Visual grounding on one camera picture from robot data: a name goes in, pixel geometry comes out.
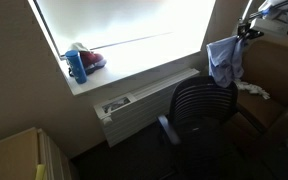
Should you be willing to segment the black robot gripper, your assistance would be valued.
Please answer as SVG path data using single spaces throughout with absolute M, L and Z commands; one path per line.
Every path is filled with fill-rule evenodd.
M 237 37 L 239 40 L 241 39 L 252 40 L 255 38 L 259 38 L 263 35 L 264 35 L 263 32 L 251 29 L 249 22 L 246 22 L 242 19 L 238 21 Z

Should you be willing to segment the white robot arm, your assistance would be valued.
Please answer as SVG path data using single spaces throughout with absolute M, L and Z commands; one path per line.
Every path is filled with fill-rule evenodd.
M 238 19 L 238 39 L 255 39 L 265 34 L 288 35 L 288 0 L 263 0 L 256 6 L 256 0 L 248 3 Z

